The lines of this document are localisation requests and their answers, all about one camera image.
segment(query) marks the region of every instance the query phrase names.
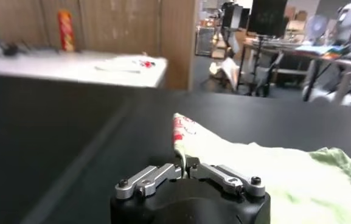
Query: green cloth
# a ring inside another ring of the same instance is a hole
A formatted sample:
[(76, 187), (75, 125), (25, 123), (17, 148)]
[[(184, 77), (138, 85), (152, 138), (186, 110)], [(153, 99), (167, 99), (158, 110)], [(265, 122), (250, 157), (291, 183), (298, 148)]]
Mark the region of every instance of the green cloth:
[(180, 114), (174, 124), (175, 150), (183, 158), (196, 156), (262, 178), (271, 196), (272, 224), (351, 223), (351, 159), (342, 150), (234, 144)]

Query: white countertop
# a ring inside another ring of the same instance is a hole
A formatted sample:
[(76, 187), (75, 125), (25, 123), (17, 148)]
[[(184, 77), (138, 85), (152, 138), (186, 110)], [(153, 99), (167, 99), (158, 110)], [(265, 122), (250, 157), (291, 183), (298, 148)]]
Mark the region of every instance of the white countertop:
[(104, 71), (97, 65), (118, 55), (85, 51), (67, 53), (55, 51), (30, 51), (15, 57), (0, 55), (0, 75), (36, 79), (69, 80), (83, 83), (100, 83), (138, 87), (158, 87), (167, 68), (167, 60), (153, 58), (155, 66), (142, 73)]

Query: wooden wall panel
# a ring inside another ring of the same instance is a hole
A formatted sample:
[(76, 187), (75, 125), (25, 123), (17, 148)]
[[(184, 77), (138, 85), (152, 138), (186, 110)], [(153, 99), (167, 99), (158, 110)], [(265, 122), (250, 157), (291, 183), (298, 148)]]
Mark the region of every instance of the wooden wall panel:
[(29, 45), (47, 46), (40, 2), (34, 0), (0, 0), (0, 40), (25, 41)]
[(40, 0), (43, 6), (44, 23), (47, 30), (47, 37), (50, 45), (61, 49), (58, 12), (66, 9), (71, 13), (72, 26), (76, 49), (83, 49), (82, 17), (80, 13), (79, 0)]
[(162, 0), (161, 53), (169, 61), (166, 87), (190, 89), (197, 0)]
[(81, 0), (86, 48), (158, 55), (158, 0)]

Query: computer monitor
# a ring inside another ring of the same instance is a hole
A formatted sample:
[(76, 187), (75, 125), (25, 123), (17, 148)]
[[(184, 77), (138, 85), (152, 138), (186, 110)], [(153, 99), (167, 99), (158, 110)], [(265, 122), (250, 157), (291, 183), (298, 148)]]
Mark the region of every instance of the computer monitor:
[(254, 0), (248, 31), (259, 35), (279, 36), (287, 0)]

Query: black tabletop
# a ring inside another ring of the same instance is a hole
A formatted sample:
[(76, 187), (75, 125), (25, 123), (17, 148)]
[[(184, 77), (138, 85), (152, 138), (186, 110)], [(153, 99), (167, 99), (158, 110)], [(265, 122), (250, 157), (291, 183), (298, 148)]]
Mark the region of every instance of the black tabletop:
[(339, 147), (351, 156), (351, 108), (0, 77), (0, 223), (25, 218), (93, 147), (93, 159), (45, 223), (109, 223), (118, 180), (174, 158), (174, 113), (232, 142)]

